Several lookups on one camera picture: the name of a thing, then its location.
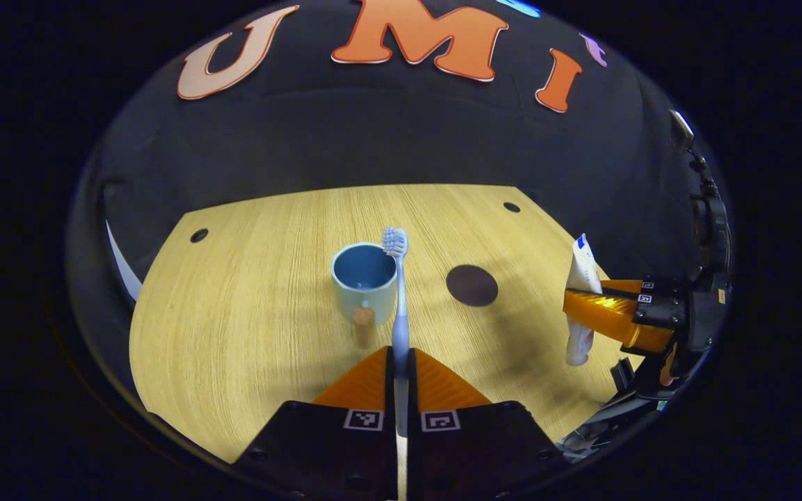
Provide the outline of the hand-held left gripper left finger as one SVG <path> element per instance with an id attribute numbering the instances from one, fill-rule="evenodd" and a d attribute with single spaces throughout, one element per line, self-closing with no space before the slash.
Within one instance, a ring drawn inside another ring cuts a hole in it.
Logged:
<path id="1" fill-rule="evenodd" d="M 397 499 L 394 376 L 382 347 L 312 402 L 284 402 L 236 469 L 294 500 Z"/>

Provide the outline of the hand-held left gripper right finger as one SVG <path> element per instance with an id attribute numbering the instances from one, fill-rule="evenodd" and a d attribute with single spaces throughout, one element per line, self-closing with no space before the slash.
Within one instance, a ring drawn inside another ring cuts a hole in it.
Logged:
<path id="1" fill-rule="evenodd" d="M 420 349 L 407 371 L 407 499 L 521 500 L 569 470 L 521 402 L 490 401 Z"/>

